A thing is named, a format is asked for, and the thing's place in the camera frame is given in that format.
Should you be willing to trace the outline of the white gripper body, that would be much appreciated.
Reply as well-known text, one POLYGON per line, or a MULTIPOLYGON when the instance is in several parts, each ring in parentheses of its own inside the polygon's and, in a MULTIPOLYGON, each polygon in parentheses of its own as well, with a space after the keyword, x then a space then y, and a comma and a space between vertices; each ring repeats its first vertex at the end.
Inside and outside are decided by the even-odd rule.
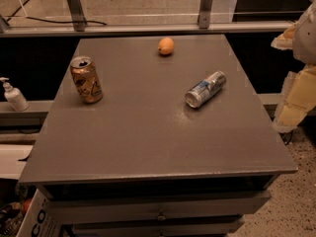
POLYGON ((305 64, 316 64, 316 1, 297 21, 293 37, 293 56, 305 64))

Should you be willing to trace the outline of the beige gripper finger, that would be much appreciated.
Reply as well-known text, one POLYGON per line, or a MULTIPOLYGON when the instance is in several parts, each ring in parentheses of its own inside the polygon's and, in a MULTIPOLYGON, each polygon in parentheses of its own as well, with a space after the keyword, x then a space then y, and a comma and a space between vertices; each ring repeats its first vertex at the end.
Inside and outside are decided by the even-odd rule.
POLYGON ((305 65, 298 73, 289 71, 284 79, 273 127, 279 133, 297 128, 316 107, 316 66, 305 65))
POLYGON ((297 24, 294 23, 288 27, 282 34, 273 39, 271 47, 280 50, 295 50, 295 37, 297 24))

